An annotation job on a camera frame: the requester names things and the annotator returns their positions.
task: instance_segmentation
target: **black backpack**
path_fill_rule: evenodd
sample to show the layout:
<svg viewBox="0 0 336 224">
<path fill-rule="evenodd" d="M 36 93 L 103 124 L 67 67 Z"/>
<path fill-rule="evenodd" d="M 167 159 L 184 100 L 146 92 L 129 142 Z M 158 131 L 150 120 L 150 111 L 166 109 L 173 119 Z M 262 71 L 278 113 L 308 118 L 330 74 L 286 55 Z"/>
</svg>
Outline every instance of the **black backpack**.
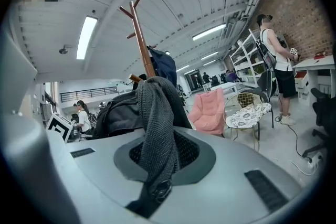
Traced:
<svg viewBox="0 0 336 224">
<path fill-rule="evenodd" d="M 143 128 L 139 115 L 137 91 L 115 97 L 97 116 L 95 138 L 105 138 Z"/>
<path fill-rule="evenodd" d="M 275 65 L 277 63 L 276 58 L 274 55 L 270 53 L 266 45 L 264 44 L 263 41 L 263 33 L 265 30 L 263 30 L 260 33 L 260 38 L 257 39 L 256 44 L 257 48 L 259 50 L 259 53 L 261 54 L 261 57 L 263 58 L 265 64 L 267 65 L 268 69 L 270 70 L 271 68 L 275 69 Z"/>
</svg>

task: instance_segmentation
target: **white desk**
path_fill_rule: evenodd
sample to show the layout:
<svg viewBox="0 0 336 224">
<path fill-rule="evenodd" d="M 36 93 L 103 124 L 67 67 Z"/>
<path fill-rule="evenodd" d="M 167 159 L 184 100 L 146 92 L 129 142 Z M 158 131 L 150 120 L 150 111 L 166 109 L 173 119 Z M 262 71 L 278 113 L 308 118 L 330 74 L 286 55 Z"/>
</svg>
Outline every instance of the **white desk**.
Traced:
<svg viewBox="0 0 336 224">
<path fill-rule="evenodd" d="M 216 90 L 218 88 L 223 89 L 224 98 L 229 100 L 232 96 L 238 94 L 237 84 L 234 82 L 223 83 L 214 87 L 211 87 L 211 90 Z"/>
<path fill-rule="evenodd" d="M 332 55 L 326 56 L 321 59 L 314 60 L 313 58 L 306 59 L 301 63 L 293 66 L 295 71 L 307 71 L 308 75 L 308 89 L 309 89 L 309 105 L 312 105 L 316 102 L 316 98 L 310 93 L 312 88 L 319 89 L 319 81 L 322 77 L 327 78 L 330 81 L 331 86 L 331 97 L 336 96 L 336 70 L 334 59 Z M 318 70 L 330 70 L 330 78 L 328 76 L 318 76 Z"/>
</svg>

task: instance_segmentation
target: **white sneaker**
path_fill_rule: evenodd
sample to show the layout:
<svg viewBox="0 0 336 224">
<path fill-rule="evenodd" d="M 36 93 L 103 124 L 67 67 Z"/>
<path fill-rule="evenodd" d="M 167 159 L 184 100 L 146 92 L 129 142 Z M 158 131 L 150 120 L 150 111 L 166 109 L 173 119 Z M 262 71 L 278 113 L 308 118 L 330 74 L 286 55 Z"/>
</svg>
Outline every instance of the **white sneaker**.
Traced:
<svg viewBox="0 0 336 224">
<path fill-rule="evenodd" d="M 285 125 L 294 125 L 294 124 L 296 124 L 296 122 L 294 120 L 292 120 L 289 115 L 282 116 L 280 123 L 281 124 L 285 124 Z"/>
<path fill-rule="evenodd" d="M 280 120 L 282 119 L 282 112 L 279 113 Z"/>
</svg>

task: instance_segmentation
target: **pink chair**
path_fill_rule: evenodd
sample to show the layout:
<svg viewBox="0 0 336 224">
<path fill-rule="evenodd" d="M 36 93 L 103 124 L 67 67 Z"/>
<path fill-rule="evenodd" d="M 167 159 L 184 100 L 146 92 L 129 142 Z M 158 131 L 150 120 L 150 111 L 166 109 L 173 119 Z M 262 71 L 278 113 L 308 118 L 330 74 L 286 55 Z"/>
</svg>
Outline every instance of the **pink chair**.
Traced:
<svg viewBox="0 0 336 224">
<path fill-rule="evenodd" d="M 223 89 L 197 94 L 191 112 L 188 115 L 196 130 L 207 134 L 224 132 L 224 95 Z"/>
</svg>

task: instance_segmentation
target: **wooden coat rack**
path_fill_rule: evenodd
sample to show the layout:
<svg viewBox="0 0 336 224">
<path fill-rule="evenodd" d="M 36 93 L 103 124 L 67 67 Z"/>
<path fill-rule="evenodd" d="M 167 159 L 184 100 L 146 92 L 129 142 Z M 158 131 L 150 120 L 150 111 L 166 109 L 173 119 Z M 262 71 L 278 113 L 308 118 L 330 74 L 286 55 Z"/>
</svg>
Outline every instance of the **wooden coat rack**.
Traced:
<svg viewBox="0 0 336 224">
<path fill-rule="evenodd" d="M 151 58 L 149 56 L 148 50 L 147 50 L 147 46 L 146 46 L 146 42 L 143 36 L 143 32 L 139 23 L 139 19 L 138 19 L 138 14 L 137 14 L 137 5 L 140 2 L 140 0 L 136 0 L 135 3 L 133 3 L 133 1 L 130 1 L 130 8 L 131 8 L 131 12 L 129 13 L 125 8 L 120 7 L 119 10 L 122 11 L 124 14 L 126 14 L 128 17 L 130 17 L 133 21 L 133 26 L 134 26 L 134 32 L 130 35 L 127 36 L 127 39 L 130 39 L 132 37 L 136 36 L 136 39 L 138 40 L 138 45 L 139 45 L 139 49 L 140 49 L 140 54 L 141 54 L 141 58 L 142 58 L 142 62 L 145 66 L 145 70 L 146 70 L 146 74 L 147 77 L 153 77 L 155 76 L 155 71 L 153 68 L 153 64 L 151 61 Z M 132 81 L 138 83 L 139 81 L 141 81 L 142 79 L 130 74 L 129 79 L 131 79 Z"/>
</svg>

